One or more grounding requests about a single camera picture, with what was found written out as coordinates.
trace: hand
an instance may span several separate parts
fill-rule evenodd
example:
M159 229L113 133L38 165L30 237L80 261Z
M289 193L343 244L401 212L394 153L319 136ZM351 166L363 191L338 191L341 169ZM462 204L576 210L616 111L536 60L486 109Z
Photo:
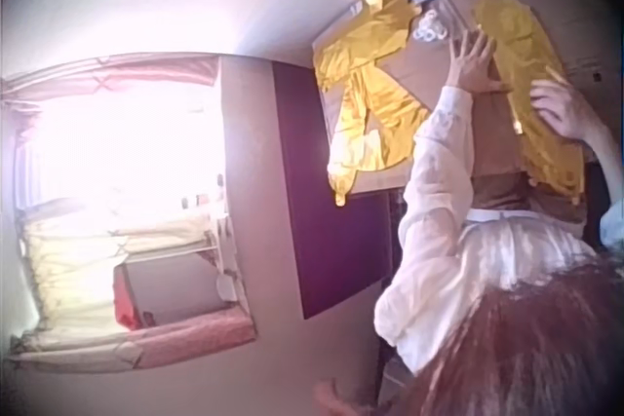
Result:
M456 87L472 94L509 91L502 82L488 77L488 67L494 54L495 43L483 31L470 47L468 31L464 31L461 47L457 49L454 40L450 44L450 69L447 86Z
M335 389L335 382L321 382L314 388L314 398L325 411L327 416L358 416L362 414L358 409L342 401Z
M548 68L554 80L534 80L531 104L537 114L556 133L566 138L592 144L603 123L585 97L555 70Z

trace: shirt sleeve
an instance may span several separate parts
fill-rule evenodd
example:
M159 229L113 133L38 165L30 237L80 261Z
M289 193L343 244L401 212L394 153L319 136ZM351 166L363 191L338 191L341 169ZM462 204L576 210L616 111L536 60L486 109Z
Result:
M624 252L624 199L613 204L601 218L601 242L611 250Z
M403 259L374 312L377 334L392 346L457 278L457 241L473 199L472 102L470 94L444 87L414 137L408 210L399 225Z

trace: purple panel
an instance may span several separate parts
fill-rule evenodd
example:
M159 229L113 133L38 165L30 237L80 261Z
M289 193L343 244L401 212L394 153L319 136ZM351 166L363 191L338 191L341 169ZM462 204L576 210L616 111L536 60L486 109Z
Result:
M347 198L339 208L327 175L330 155L314 72L273 63L303 315L313 317L390 274L385 193Z

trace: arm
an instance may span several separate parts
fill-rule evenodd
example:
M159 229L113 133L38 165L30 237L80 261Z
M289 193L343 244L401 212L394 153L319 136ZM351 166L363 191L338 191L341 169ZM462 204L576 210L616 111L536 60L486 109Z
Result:
M602 123L591 129L586 142L598 158L606 180L608 195L611 203L615 204L624 197L624 169L620 149L609 129Z
M550 72L555 80L533 82L533 107L559 135L584 141L596 154L611 199L611 208L601 219L601 240L605 246L620 249L624 240L624 168L620 150L583 95L565 78Z
M467 36L459 52L451 43L447 85L414 137L414 162L405 192L408 211L399 226L403 259L375 307L375 329L392 346L411 323L431 313L432 302L445 302L457 275L457 241L473 196L472 93L502 88L488 78L492 53L493 43L486 44L483 34L470 51ZM449 317L435 318L443 322L440 329L446 328ZM433 349L436 343L426 346Z

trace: ceiling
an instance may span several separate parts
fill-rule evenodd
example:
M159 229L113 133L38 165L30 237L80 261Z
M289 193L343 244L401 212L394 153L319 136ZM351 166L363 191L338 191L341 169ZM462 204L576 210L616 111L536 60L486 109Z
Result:
M354 0L3 0L2 76L128 52L207 52L310 65Z

